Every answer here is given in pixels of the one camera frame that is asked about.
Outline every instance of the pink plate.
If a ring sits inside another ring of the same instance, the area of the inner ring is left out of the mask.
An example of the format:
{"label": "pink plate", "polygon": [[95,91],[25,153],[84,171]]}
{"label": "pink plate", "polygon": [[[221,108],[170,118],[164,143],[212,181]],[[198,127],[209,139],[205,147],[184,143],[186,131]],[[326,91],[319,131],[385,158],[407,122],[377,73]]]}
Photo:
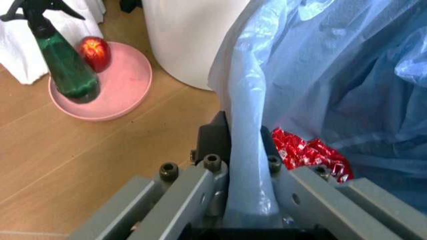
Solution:
{"label": "pink plate", "polygon": [[49,78],[49,94],[64,113],[87,121],[107,121],[123,116],[143,100],[150,89],[152,69],[148,59],[135,48],[108,42],[111,64],[98,73],[100,93],[89,102],[78,104],[61,95]]}

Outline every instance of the wooden floor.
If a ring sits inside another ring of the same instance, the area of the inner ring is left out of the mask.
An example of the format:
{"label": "wooden floor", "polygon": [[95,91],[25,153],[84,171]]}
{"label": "wooden floor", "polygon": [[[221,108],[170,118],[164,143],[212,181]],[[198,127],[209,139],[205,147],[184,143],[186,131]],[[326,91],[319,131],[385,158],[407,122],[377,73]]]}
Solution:
{"label": "wooden floor", "polygon": [[104,37],[148,57],[151,90],[126,116],[86,122],[55,107],[46,76],[21,85],[0,65],[0,240],[65,239],[132,176],[152,177],[164,162],[188,165],[199,126],[219,110],[214,93],[155,61],[141,8],[105,5]]}

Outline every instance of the blue plastic bag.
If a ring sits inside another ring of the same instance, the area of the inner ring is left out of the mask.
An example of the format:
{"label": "blue plastic bag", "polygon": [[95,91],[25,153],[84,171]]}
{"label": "blue plastic bag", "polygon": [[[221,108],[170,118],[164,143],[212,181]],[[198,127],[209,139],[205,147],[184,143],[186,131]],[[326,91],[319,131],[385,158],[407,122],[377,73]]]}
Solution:
{"label": "blue plastic bag", "polygon": [[280,225],[260,128],[320,137],[427,212],[427,1],[252,0],[209,75],[231,134],[224,224]]}

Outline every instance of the screw hole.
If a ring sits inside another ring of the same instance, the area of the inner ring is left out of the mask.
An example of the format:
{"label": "screw hole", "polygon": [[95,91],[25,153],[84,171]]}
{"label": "screw hole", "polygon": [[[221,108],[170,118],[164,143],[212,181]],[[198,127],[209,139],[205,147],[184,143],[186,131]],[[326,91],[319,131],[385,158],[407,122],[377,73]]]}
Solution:
{"label": "screw hole", "polygon": [[324,174],[326,172],[325,169],[321,166],[316,167],[315,170],[320,174]]}
{"label": "screw hole", "polygon": [[215,155],[210,155],[210,156],[208,156],[208,157],[207,157],[207,160],[208,160],[208,161],[211,161],[211,162],[214,162],[214,161],[216,161],[216,160],[217,160],[217,156],[215,156]]}
{"label": "screw hole", "polygon": [[174,166],[172,166],[172,164],[167,163],[163,166],[163,169],[166,171],[172,170],[174,168]]}
{"label": "screw hole", "polygon": [[268,157],[268,161],[269,161],[270,163],[277,163],[279,160],[277,159],[277,157],[269,156],[269,157]]}
{"label": "screw hole", "polygon": [[326,229],[322,224],[315,224],[314,229]]}
{"label": "screw hole", "polygon": [[292,193],[292,200],[293,203],[296,205],[300,205],[301,203],[300,197],[298,197],[298,195],[296,195],[295,193]]}
{"label": "screw hole", "polygon": [[205,202],[205,199],[206,199],[206,195],[205,193],[203,193],[200,198],[200,204],[203,204]]}

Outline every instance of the white paper towel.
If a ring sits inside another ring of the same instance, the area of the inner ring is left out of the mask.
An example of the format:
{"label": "white paper towel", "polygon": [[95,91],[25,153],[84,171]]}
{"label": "white paper towel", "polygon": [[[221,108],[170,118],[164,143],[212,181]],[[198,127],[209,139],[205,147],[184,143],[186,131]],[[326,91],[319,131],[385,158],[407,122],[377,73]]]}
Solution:
{"label": "white paper towel", "polygon": [[[0,15],[8,11],[13,1],[1,0]],[[43,15],[72,46],[86,36],[103,37],[97,24],[104,20],[106,11],[102,0],[63,1],[86,20],[74,18],[62,11],[46,10]],[[21,84],[32,84],[48,72],[48,67],[26,20],[8,22],[0,20],[0,64]]]}

